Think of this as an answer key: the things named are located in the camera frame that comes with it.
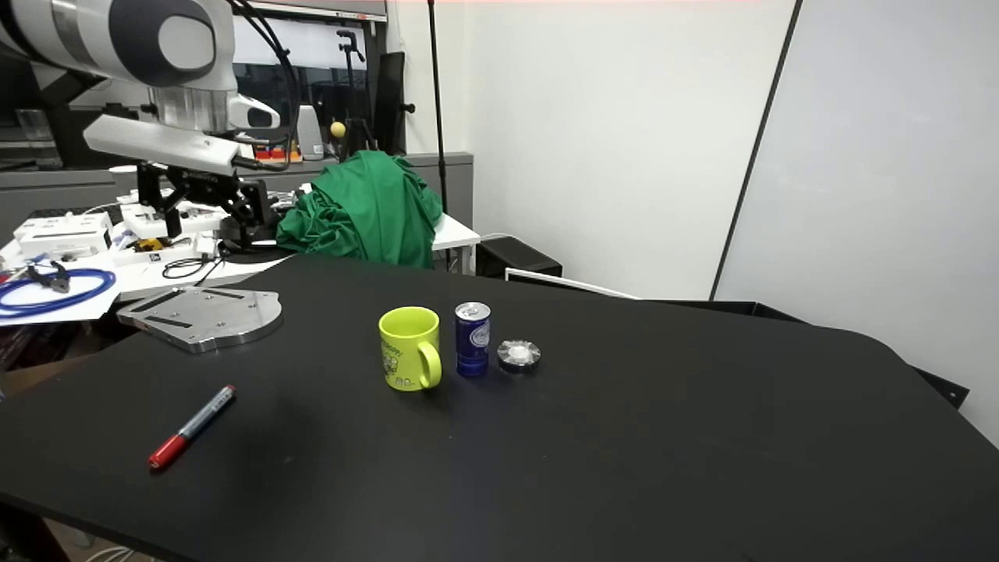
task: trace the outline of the red marker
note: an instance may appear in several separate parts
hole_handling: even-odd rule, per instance
[[[179,434],[173,434],[152,457],[152,472],[166,468],[181,457],[181,449],[237,397],[232,383],[226,383]]]

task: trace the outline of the white wall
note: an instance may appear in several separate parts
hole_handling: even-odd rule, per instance
[[[996,0],[804,0],[718,290],[971,386],[994,444],[996,53]]]
[[[704,295],[791,0],[440,3],[449,147],[474,154],[474,227],[644,295]],[[432,100],[426,3],[389,3]],[[434,151],[412,119],[412,151]]]

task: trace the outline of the green bag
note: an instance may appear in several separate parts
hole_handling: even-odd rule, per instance
[[[440,196],[410,163],[359,151],[315,177],[277,225],[277,247],[389,265],[434,265]]]

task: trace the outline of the black table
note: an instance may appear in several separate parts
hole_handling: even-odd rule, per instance
[[[0,498],[166,560],[999,560],[999,451],[876,339],[326,259],[250,288],[283,300],[254,346],[132,336],[3,400]],[[434,307],[449,360],[471,295],[543,367],[387,389],[377,314]]]

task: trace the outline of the soda can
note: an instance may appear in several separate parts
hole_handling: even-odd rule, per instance
[[[490,371],[490,307],[460,303],[456,309],[460,373],[483,379]]]

